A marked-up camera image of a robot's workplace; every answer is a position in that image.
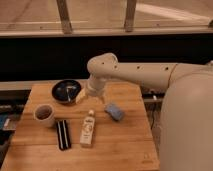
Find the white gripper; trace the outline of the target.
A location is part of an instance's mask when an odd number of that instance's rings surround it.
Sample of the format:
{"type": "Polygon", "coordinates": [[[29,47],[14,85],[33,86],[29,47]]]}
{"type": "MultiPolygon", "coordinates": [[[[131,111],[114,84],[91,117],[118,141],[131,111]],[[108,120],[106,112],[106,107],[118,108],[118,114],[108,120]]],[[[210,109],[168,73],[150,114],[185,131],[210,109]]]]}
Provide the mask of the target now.
{"type": "Polygon", "coordinates": [[[100,101],[104,104],[105,103],[105,98],[103,95],[104,87],[105,82],[102,79],[90,76],[86,82],[85,86],[86,91],[81,90],[77,95],[75,102],[79,104],[87,98],[87,95],[89,95],[93,97],[99,97],[100,101]]]}

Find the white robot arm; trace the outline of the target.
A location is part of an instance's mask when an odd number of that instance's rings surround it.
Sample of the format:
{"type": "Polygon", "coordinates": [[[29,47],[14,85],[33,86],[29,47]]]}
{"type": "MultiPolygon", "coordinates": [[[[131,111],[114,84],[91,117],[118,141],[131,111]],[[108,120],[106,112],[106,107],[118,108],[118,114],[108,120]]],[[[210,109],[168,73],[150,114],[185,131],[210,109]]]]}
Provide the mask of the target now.
{"type": "Polygon", "coordinates": [[[213,66],[120,63],[112,53],[91,58],[84,95],[101,98],[119,79],[165,93],[161,108],[160,171],[213,171],[213,66]]]}

